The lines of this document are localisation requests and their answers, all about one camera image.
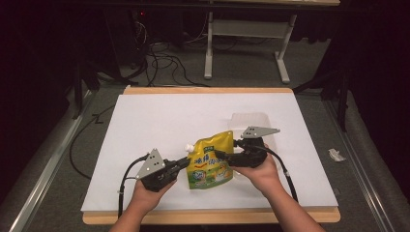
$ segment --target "metal bracket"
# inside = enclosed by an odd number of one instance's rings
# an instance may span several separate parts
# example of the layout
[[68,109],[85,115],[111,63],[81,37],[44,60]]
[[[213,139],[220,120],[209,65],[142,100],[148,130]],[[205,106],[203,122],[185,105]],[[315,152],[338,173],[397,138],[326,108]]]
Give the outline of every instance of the metal bracket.
[[136,174],[135,179],[139,180],[164,168],[165,163],[163,162],[160,152],[154,148],[145,160],[144,164],[142,164],[142,167],[139,169],[138,174]]
[[280,132],[279,129],[248,127],[241,135],[243,138],[258,138],[272,133]]

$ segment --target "human hand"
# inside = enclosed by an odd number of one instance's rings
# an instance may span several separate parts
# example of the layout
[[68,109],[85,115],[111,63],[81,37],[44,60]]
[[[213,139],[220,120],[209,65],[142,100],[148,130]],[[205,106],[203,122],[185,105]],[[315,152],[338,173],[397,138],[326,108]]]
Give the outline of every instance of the human hand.
[[158,206],[163,195],[171,189],[176,182],[177,181],[175,180],[162,188],[159,192],[154,192],[147,190],[141,181],[137,181],[133,189],[129,207],[134,206],[141,214],[148,214],[148,212],[154,210]]
[[270,190],[281,187],[277,165],[271,154],[257,167],[235,167],[231,168],[248,177],[253,185],[266,195]]

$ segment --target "wooden table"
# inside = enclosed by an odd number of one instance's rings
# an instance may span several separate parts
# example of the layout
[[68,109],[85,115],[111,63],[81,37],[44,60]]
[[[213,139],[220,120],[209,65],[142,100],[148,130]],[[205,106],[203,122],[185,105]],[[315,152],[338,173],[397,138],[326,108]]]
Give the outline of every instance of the wooden table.
[[[127,88],[124,95],[137,94],[204,94],[204,93],[292,93],[287,88]],[[338,207],[305,207],[318,222],[338,222]],[[113,224],[117,212],[85,212],[83,221],[87,224]],[[153,211],[142,224],[241,224],[278,223],[272,209],[234,210],[172,210]]]

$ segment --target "food pouch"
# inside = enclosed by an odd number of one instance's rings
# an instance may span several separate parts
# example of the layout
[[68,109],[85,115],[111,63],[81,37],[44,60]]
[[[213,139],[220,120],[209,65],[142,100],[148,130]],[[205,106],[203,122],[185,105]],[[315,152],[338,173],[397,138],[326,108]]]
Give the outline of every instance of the food pouch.
[[232,179],[233,171],[228,163],[218,159],[215,150],[233,153],[232,130],[199,139],[188,154],[190,165],[186,168],[190,189],[208,189]]

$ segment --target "white board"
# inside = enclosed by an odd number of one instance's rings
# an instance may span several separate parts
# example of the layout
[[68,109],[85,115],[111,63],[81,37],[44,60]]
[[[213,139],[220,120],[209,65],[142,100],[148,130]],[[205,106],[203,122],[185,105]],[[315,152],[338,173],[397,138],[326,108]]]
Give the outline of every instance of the white board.
[[[299,203],[304,207],[337,206],[337,201],[313,146],[302,113],[291,93],[155,94],[119,96],[82,212],[118,210],[118,190],[127,167],[157,148],[164,159],[187,155],[184,147],[228,130],[235,113],[261,112],[279,133],[272,148],[285,163]],[[129,176],[135,176],[143,162]],[[281,171],[282,184],[290,193]],[[134,180],[126,181],[125,208]],[[269,208],[263,195],[242,176],[209,189],[189,189],[185,170],[156,210]]]

